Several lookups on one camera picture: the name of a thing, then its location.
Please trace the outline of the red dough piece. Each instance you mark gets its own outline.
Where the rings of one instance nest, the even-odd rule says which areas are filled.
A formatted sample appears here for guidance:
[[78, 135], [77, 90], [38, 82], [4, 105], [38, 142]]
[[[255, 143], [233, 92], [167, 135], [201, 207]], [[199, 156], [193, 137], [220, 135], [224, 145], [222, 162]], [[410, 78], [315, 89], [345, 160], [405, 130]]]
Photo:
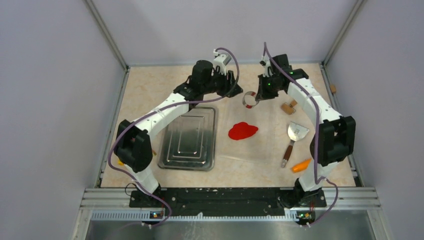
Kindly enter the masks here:
[[258, 130], [257, 126], [242, 121], [233, 125], [228, 131], [228, 137], [235, 141], [244, 140], [255, 135]]

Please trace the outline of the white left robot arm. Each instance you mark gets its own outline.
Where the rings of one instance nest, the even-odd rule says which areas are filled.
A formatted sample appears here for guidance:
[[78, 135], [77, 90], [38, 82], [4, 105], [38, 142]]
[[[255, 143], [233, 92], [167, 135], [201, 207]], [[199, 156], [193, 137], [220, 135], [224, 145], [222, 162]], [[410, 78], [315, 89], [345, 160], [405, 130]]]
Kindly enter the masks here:
[[216, 57], [213, 61], [199, 60], [191, 75], [178, 85], [160, 105], [134, 120], [123, 120], [116, 134], [111, 153], [126, 167], [129, 175], [142, 191], [141, 200], [149, 207], [160, 202], [156, 189], [159, 183], [150, 169], [153, 159], [152, 140], [173, 120], [204, 103], [204, 95], [217, 94], [219, 99], [242, 93], [238, 85], [239, 73], [227, 69], [229, 60]]

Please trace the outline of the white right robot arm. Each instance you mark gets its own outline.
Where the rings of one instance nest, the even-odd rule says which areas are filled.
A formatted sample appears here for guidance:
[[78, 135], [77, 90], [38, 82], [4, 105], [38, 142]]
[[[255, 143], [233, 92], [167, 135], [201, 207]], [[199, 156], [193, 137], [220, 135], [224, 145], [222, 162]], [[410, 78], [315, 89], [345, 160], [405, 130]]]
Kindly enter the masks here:
[[333, 169], [352, 154], [356, 122], [351, 116], [342, 116], [315, 89], [306, 72], [293, 69], [286, 54], [262, 58], [264, 72], [258, 76], [256, 100], [271, 100], [284, 91], [294, 99], [314, 125], [315, 135], [310, 143], [314, 160], [296, 179], [293, 200], [307, 206], [323, 186]]

